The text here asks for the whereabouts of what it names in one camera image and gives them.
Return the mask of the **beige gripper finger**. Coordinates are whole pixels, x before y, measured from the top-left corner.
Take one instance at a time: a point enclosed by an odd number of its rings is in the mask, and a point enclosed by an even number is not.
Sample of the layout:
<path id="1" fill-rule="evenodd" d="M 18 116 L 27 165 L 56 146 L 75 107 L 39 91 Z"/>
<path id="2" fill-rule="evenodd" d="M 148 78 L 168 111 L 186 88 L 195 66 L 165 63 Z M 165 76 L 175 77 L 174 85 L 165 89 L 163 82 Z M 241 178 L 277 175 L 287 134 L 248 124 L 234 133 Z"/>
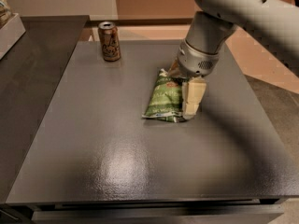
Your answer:
<path id="1" fill-rule="evenodd" d="M 174 60 L 173 63 L 171 64 L 171 66 L 168 70 L 168 75 L 170 77 L 180 77 L 181 72 L 180 72 L 177 60 Z"/>
<path id="2" fill-rule="evenodd" d="M 182 84 L 182 115 L 192 119 L 200 106 L 206 91 L 206 81 L 202 77 L 193 77 Z"/>

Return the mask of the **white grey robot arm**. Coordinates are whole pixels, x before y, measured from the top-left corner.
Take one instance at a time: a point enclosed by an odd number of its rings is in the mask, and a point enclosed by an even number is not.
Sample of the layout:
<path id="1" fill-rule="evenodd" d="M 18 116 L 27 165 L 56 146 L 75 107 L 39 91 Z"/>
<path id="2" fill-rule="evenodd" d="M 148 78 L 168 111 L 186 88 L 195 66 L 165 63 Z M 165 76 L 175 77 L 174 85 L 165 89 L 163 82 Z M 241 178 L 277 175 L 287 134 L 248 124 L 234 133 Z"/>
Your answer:
<path id="1" fill-rule="evenodd" d="M 299 7 L 280 0 L 194 0 L 200 7 L 171 68 L 182 85 L 185 119 L 195 116 L 206 90 L 203 80 L 220 59 L 225 40 L 240 27 L 292 73 L 299 69 Z"/>

